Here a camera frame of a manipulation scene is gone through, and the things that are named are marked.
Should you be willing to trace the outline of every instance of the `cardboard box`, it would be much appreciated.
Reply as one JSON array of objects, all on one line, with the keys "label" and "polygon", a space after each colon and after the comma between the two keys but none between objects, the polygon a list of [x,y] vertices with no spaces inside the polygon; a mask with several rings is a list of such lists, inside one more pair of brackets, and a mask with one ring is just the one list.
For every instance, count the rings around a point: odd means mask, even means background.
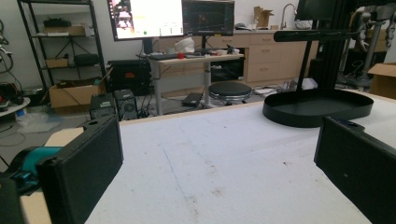
[{"label": "cardboard box", "polygon": [[100,77],[83,79],[69,82],[66,88],[62,85],[55,85],[49,88],[49,98],[51,107],[57,114],[70,114],[88,112],[91,104],[91,97],[95,94],[106,93],[105,83],[100,82],[94,85],[95,80]]},{"label": "cardboard box", "polygon": [[47,59],[46,64],[48,68],[67,67],[67,59]]},{"label": "cardboard box", "polygon": [[44,27],[43,33],[69,33],[70,35],[85,35],[83,26]]},{"label": "cardboard box", "polygon": [[270,21],[270,16],[273,10],[264,10],[262,7],[254,7],[254,19],[257,20],[257,28],[268,28],[268,23]]},{"label": "cardboard box", "polygon": [[377,63],[368,73],[374,75],[370,93],[396,99],[396,63]]}]

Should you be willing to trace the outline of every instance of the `black stool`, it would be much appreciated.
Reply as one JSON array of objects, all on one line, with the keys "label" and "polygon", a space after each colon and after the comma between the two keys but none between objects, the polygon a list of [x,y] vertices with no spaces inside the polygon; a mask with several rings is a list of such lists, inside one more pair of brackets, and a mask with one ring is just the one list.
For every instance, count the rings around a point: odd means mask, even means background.
[{"label": "black stool", "polygon": [[248,85],[228,81],[212,84],[209,86],[208,90],[210,97],[226,101],[226,105],[230,105],[230,101],[242,101],[242,103],[245,104],[245,100],[253,93],[253,89]]}]

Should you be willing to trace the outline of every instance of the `white table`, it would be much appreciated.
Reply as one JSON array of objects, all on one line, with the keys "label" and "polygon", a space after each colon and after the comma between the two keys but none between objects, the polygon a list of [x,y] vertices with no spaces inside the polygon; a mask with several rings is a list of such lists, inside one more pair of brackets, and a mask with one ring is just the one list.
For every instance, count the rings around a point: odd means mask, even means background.
[{"label": "white table", "polygon": [[[352,121],[396,147],[396,101]],[[272,122],[262,103],[120,124],[124,164],[87,223],[370,223],[315,165],[319,128]],[[27,214],[46,212],[35,194]]]},{"label": "white table", "polygon": [[[155,101],[157,114],[160,116],[163,114],[163,105],[161,94],[166,91],[177,91],[182,89],[188,89],[198,86],[205,86],[204,103],[205,106],[210,107],[210,98],[208,87],[211,83],[211,72],[210,63],[235,60],[243,57],[243,54],[226,54],[221,56],[208,56],[204,58],[192,58],[192,59],[171,59],[171,60],[148,60],[151,67],[151,78],[154,85]],[[187,63],[203,63],[205,66],[205,72],[203,74],[194,74],[182,77],[163,77],[161,66],[172,66]]]},{"label": "white table", "polygon": [[28,97],[23,97],[23,103],[21,105],[11,105],[11,106],[9,106],[7,108],[7,111],[0,112],[0,117],[12,114],[14,112],[17,112],[20,109],[24,109],[29,104],[30,104],[30,99]]}]

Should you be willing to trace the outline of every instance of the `black tray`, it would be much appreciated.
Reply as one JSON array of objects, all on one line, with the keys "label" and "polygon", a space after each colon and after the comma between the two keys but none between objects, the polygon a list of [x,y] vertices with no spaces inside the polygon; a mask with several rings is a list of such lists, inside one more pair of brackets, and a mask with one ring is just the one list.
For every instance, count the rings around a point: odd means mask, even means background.
[{"label": "black tray", "polygon": [[316,128],[323,117],[357,119],[370,115],[374,101],[351,91],[313,89],[290,91],[265,98],[262,113],[287,126]]}]

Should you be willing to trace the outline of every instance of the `cabinet drawer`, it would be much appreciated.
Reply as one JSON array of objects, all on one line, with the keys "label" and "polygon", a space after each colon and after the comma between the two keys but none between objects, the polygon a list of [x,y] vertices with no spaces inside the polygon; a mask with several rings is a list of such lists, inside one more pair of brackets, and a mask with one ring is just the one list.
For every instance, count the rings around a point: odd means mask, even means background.
[{"label": "cabinet drawer", "polygon": [[253,63],[274,63],[280,61],[280,45],[251,46],[248,51],[249,66]]},{"label": "cabinet drawer", "polygon": [[261,44],[276,44],[274,35],[250,35],[250,45],[261,45]]},{"label": "cabinet drawer", "polygon": [[233,36],[210,36],[207,43],[212,48],[227,49],[227,45],[234,48],[248,48],[249,35],[233,35]]},{"label": "cabinet drawer", "polygon": [[279,63],[250,64],[247,69],[247,82],[279,79]]}]

